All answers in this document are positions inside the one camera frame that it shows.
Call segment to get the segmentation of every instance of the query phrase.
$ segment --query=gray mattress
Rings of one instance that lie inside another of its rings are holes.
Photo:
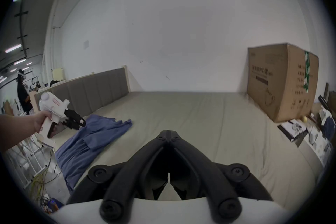
[[[127,161],[162,130],[170,129],[213,162],[246,165],[286,209],[297,210],[315,187],[313,171],[297,146],[247,94],[132,92],[94,114],[130,118],[133,126],[105,148],[82,178],[94,165]],[[55,150],[75,132],[65,129],[54,136]],[[166,187],[160,199],[179,198]]]

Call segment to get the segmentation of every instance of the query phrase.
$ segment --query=paper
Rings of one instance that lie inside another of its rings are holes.
[[[299,134],[303,133],[307,129],[307,127],[303,124],[302,121],[297,121],[297,120],[286,121],[283,124],[281,124],[281,126],[287,132],[289,132],[289,134],[293,138],[297,137]]]

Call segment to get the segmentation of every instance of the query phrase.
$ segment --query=dark blue cloth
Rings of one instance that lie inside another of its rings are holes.
[[[132,126],[132,121],[117,121],[115,118],[90,115],[86,126],[66,141],[55,157],[70,193],[77,181],[95,157]]]
[[[333,139],[335,133],[335,123],[332,117],[327,117],[325,120],[325,123],[322,126],[322,133],[329,141]]]

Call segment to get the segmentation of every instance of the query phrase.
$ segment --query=upholstered headboard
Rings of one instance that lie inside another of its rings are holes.
[[[86,75],[44,88],[38,93],[31,93],[31,103],[35,112],[39,110],[41,94],[46,91],[52,92],[61,100],[68,99],[68,108],[84,117],[128,94],[127,69],[122,67]]]

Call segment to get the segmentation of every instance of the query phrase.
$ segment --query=cardboard box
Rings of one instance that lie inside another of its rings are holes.
[[[319,59],[294,45],[249,48],[247,93],[274,122],[308,115],[314,102]]]

